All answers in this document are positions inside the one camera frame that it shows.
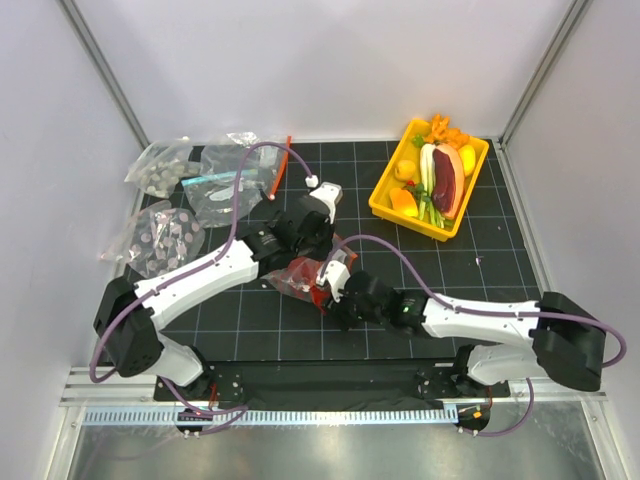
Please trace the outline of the red toy lobster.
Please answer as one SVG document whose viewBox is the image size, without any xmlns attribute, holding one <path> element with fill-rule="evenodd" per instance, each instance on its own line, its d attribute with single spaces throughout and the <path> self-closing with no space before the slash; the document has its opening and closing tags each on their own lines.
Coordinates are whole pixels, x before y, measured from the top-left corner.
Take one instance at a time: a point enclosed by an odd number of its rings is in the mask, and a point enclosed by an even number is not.
<svg viewBox="0 0 640 480">
<path fill-rule="evenodd" d="M 316 286 L 316 276 L 321 266 L 321 262 L 308 258 L 297 258 L 281 275 L 281 281 L 285 295 L 313 304 L 322 313 L 325 313 L 331 294 Z"/>
</svg>

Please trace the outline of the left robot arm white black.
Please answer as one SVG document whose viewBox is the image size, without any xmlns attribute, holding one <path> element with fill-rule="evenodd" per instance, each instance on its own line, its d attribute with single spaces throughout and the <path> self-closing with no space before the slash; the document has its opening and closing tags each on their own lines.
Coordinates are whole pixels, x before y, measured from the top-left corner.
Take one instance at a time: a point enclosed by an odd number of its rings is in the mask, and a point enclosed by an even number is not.
<svg viewBox="0 0 640 480">
<path fill-rule="evenodd" d="M 207 299 L 284 269 L 298 257 L 325 260 L 340 197 L 337 187 L 323 184 L 272 220 L 233 233 L 230 243 L 173 272 L 137 284 L 112 280 L 94 321 L 98 353 L 108 354 L 124 378 L 151 373 L 176 384 L 190 400 L 204 398 L 212 386 L 204 361 L 163 330 Z"/>
</svg>

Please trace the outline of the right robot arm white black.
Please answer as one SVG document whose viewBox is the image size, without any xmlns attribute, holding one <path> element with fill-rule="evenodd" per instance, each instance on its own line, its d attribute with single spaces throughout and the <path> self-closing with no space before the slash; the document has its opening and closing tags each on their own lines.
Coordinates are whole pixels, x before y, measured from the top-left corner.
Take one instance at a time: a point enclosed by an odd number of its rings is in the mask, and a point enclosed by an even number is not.
<svg viewBox="0 0 640 480">
<path fill-rule="evenodd" d="M 577 391 L 601 386 L 606 333 L 586 310 L 557 292 L 539 300 L 493 303 L 397 290 L 364 271 L 318 276 L 325 310 L 345 330 L 373 323 L 424 339 L 466 338 L 450 372 L 453 389 L 475 395 L 484 386 L 547 377 Z"/>
</svg>

